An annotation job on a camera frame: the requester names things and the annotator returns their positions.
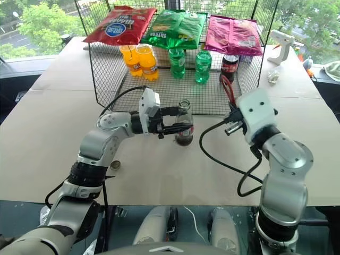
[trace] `cardboard surface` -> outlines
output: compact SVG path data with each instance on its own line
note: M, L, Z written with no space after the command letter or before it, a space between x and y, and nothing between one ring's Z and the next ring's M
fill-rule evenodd
M82 48L79 41L73 39L65 50ZM79 66L72 64L84 60L88 52L79 50L78 55L65 60L68 55L63 51L0 126L0 199L43 202L69 174L80 141L102 110L90 90L91 73L84 64L79 77L82 71L75 71ZM57 73L66 74L69 87ZM320 98L269 94L279 112L278 128L313 152L314 166L306 178L308 204L340 205L340 125L331 110ZM109 204L258 205L260 192L238 197L241 175L210 160L198 146L200 133L220 120L221 116L195 115L194 140L188 147L179 147L173 135L162 140L156 135L136 135L123 141L115 156L122 166L115 178L107 180ZM220 127L206 135L203 145L214 157L244 171L256 162L241 131L227 137ZM268 171L264 160L254 175L263 178ZM243 188L246 191L257 185L247 180Z
M281 65L267 60L269 57L275 58L280 54L281 47L273 48L273 45L266 47L259 86L265 88L270 97L321 98L293 48L290 47L288 58L281 62ZM267 76L269 70L276 67L278 67L280 75L276 84L272 84L268 82Z

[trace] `white glue gun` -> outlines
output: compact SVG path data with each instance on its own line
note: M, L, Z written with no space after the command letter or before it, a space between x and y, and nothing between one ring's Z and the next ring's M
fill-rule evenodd
M288 57L289 47L294 43L294 36L289 36L277 30L272 30L269 36L281 45L281 51L277 58L269 57L267 60L280 65L280 63L285 61Z

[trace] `pink chip bag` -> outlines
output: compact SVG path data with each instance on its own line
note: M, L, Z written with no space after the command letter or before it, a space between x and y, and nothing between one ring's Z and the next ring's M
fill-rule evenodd
M205 49L226 55L262 56L256 21L211 16Z

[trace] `metal grid shelf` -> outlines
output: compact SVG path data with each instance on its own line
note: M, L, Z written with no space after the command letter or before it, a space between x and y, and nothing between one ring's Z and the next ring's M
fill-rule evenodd
M127 74L121 91L136 87L148 86L155 92L159 93L162 107L176 106L179 101L186 98L190 101L193 114L205 115L225 115L230 109L228 97L223 87L219 84L220 72L211 72L210 78L206 84L195 82L195 70L185 70L185 76L182 79L174 78L169 69L159 69L159 78L156 81L148 81L143 77L132 77ZM241 90L237 79L233 84L234 96L237 98L241 95ZM137 111L138 101L142 91L132 91L119 99L113 111L126 112Z
M95 27L113 9L113 3L108 0L98 0L96 4L84 6L83 1L74 0L81 17L86 34L90 34ZM210 15L217 14L237 19L254 19L258 22L258 33L261 44L265 46L273 22L278 0L116 0L114 5L128 5L133 8L156 7L158 13L163 9L183 9L194 12L208 13L203 27L200 43L207 38ZM154 15L149 28L156 19ZM194 69L197 50L186 50L183 79L175 79L170 73L170 63L167 50L153 47L154 55L159 67L159 79L148 81L145 78L131 77L122 54L117 46L110 46L95 42L90 44L90 61L95 86L96 100L102 106L107 106L117 94L128 88L145 85L160 94L162 106L174 106L180 99L190 100L194 114L220 115L230 111L227 95L219 84L220 67L223 54L210 52L212 65L210 79L206 85L197 84L194 79ZM233 90L237 98L258 86L262 66L262 57L253 57L239 62L237 77L233 82ZM134 91L118 100L113 106L114 111L133 111L138 107L141 91Z

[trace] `snack bag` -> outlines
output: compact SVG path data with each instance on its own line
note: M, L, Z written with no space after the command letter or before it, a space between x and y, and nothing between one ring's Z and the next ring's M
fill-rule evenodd
M206 13L163 10L142 42L164 49L197 49L206 18Z
M256 21L211 16L205 49L225 55L262 56Z
M112 10L84 42L136 45L140 42L156 11L155 8L132 9L128 6L120 6Z

